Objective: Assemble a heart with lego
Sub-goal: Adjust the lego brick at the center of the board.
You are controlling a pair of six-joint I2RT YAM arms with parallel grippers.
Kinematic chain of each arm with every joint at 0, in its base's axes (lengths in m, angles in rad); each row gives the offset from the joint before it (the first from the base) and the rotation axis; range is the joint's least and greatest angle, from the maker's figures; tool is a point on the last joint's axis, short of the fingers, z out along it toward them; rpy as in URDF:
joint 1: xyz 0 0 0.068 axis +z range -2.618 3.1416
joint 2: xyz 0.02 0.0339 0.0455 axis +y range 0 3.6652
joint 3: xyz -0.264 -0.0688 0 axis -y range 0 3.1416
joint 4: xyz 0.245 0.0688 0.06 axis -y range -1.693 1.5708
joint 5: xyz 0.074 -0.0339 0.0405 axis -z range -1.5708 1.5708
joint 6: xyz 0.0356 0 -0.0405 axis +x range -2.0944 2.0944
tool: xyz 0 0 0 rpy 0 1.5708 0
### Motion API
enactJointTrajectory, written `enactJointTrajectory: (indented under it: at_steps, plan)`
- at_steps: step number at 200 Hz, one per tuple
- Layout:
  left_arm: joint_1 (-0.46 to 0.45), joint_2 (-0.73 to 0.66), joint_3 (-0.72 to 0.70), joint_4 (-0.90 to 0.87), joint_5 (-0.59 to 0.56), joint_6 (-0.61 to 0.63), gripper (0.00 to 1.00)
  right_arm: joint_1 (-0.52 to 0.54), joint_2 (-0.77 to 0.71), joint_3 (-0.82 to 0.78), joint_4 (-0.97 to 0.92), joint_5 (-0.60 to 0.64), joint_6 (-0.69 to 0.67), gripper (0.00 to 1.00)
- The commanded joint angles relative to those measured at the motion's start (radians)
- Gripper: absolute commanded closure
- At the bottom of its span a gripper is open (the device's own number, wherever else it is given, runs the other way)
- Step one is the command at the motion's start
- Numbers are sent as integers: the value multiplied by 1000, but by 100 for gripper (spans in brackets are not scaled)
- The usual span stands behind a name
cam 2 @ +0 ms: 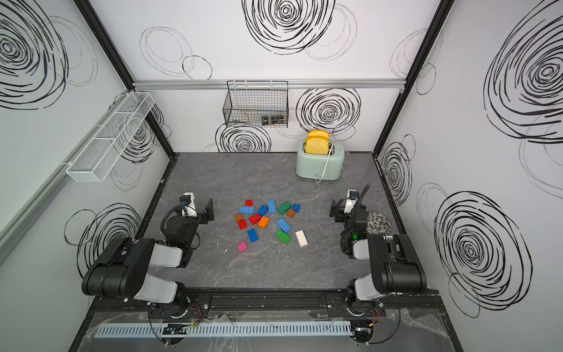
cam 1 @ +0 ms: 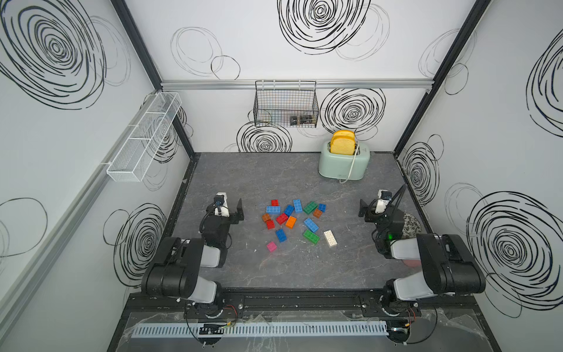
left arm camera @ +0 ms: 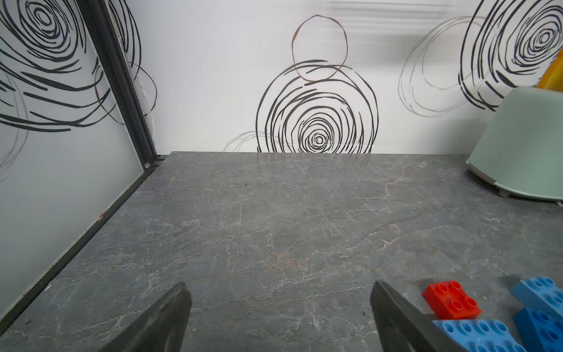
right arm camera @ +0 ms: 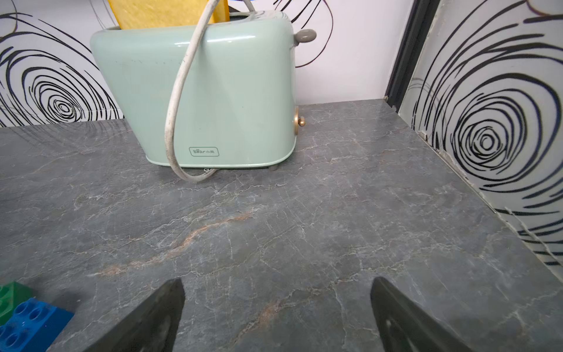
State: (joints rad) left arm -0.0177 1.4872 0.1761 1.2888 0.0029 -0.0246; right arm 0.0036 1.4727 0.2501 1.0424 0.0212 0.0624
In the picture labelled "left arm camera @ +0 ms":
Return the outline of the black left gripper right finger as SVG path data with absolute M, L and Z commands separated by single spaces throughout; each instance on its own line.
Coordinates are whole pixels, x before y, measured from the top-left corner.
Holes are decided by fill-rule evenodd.
M 375 282 L 370 304 L 384 351 L 465 350 L 386 282 Z

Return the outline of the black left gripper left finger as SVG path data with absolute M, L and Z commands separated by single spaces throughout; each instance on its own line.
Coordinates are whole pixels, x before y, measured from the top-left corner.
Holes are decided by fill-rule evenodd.
M 179 351 L 191 306 L 191 294 L 179 282 L 101 350 Z

